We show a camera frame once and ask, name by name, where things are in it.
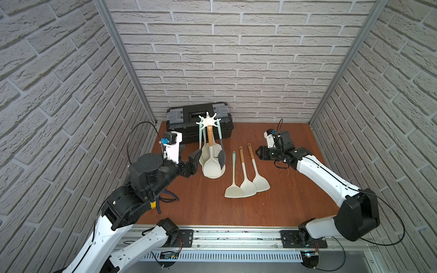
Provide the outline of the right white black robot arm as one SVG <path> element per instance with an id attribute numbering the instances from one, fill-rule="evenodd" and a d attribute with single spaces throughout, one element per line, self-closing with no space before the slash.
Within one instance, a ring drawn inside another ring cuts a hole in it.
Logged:
<path id="1" fill-rule="evenodd" d="M 372 190 L 351 184 L 304 147 L 296 148 L 287 131 L 268 129 L 264 137 L 267 144 L 256 150 L 261 160 L 282 162 L 287 168 L 307 176 L 339 207 L 334 216 L 300 224 L 295 235 L 298 244 L 308 247 L 318 239 L 338 235 L 355 242 L 380 226 L 379 202 L 382 199 Z"/>

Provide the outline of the blue handled pliers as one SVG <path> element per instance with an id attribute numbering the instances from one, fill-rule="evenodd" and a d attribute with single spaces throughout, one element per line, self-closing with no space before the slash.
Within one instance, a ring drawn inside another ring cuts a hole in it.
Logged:
<path id="1" fill-rule="evenodd" d="M 164 190 L 160 196 L 158 196 L 157 201 L 156 201 L 156 209 L 158 211 L 159 214 L 162 213 L 161 209 L 160 209 L 160 204 L 161 203 L 172 203 L 172 202 L 176 202 L 179 201 L 179 198 L 177 197 L 176 194 L 170 192 L 170 191 L 166 191 Z"/>

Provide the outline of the cream utensil rack stand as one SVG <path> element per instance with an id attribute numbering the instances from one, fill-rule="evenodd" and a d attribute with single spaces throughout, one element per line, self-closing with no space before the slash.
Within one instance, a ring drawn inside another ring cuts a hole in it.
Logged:
<path id="1" fill-rule="evenodd" d="M 206 112 L 206 116 L 199 116 L 199 149 L 203 175 L 209 179 L 217 179 L 225 172 L 226 156 L 223 150 L 223 137 L 220 118 Z"/>

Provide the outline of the cream slotted turner wooden handle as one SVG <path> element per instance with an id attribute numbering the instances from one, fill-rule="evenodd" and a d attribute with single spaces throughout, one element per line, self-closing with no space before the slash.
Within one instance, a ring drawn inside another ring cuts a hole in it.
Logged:
<path id="1" fill-rule="evenodd" d="M 252 145 L 250 143 L 248 143 L 247 146 L 248 146 L 248 150 L 249 150 L 250 157 L 251 157 L 251 160 L 252 160 L 253 168 L 254 168 L 254 171 L 255 171 L 255 177 L 254 177 L 252 182 L 255 185 L 255 187 L 257 189 L 257 192 L 267 191 L 267 190 L 270 189 L 270 184 L 266 180 L 266 178 L 261 176 L 259 174 L 259 172 L 258 172 L 258 168 L 257 168 L 256 160 L 255 160 L 255 157 L 254 157 L 254 152 L 253 152 L 253 149 L 252 149 Z"/>

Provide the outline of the grey spatula green handle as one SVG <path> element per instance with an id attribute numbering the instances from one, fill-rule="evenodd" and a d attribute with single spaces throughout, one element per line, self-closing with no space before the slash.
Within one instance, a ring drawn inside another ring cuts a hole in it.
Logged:
<path id="1" fill-rule="evenodd" d="M 218 136 L 219 136 L 220 145 L 221 145 L 221 150 L 218 154 L 218 162 L 220 163 L 221 168 L 224 168 L 225 162 L 226 162 L 226 155 L 224 152 L 223 138 L 222 138 L 221 125 L 220 125 L 219 118 L 216 120 L 216 123 L 217 123 Z"/>

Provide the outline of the cream spatula green handle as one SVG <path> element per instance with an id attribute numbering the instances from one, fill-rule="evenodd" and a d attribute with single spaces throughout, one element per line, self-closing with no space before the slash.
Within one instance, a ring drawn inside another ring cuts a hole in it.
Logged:
<path id="1" fill-rule="evenodd" d="M 232 152 L 232 184 L 225 190 L 224 196 L 229 199 L 243 198 L 243 190 L 236 185 L 236 152 Z"/>

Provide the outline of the cream spatula wooden handle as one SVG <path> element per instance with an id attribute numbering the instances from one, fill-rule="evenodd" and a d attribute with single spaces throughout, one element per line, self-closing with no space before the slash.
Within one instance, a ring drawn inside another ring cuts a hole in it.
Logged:
<path id="1" fill-rule="evenodd" d="M 257 193 L 256 186 L 248 179 L 247 173 L 246 173 L 246 166 L 245 166 L 245 158 L 244 158 L 244 152 L 242 146 L 239 147 L 239 153 L 240 153 L 240 159 L 241 159 L 241 165 L 242 165 L 242 171 L 243 171 L 243 182 L 240 185 L 240 188 L 243 191 L 243 197 L 250 197 L 254 196 Z"/>

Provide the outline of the black plastic toolbox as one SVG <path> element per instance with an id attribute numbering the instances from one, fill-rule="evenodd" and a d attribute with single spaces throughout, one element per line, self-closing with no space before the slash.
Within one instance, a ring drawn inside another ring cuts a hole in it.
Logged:
<path id="1" fill-rule="evenodd" d="M 169 108 L 167 110 L 166 129 L 167 131 L 178 131 L 182 133 L 182 143 L 196 143 L 199 140 L 200 116 L 205 117 L 217 114 L 220 118 L 222 138 L 230 138 L 234 129 L 231 113 L 226 102 L 215 102 L 198 105 L 187 105 L 182 107 Z"/>

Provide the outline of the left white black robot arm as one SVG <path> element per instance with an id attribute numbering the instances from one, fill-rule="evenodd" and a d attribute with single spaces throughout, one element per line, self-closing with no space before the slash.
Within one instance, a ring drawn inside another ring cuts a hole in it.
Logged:
<path id="1" fill-rule="evenodd" d="M 163 246 L 183 246 L 179 228 L 169 218 L 160 220 L 141 238 L 121 250 L 115 247 L 152 203 L 178 177 L 196 174 L 201 150 L 178 164 L 161 154 L 141 156 L 129 166 L 125 184 L 104 201 L 90 237 L 63 273 L 123 273 L 148 253 Z"/>

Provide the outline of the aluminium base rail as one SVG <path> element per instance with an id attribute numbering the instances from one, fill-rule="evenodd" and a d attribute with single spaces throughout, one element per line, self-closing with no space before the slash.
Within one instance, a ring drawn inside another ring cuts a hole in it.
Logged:
<path id="1" fill-rule="evenodd" d="M 380 257 L 377 247 L 327 237 L 317 246 L 304 248 L 292 241 L 296 228 L 181 225 L 180 241 L 171 247 L 149 250 L 142 262 L 325 262 L 330 254 L 362 254 L 368 263 Z"/>

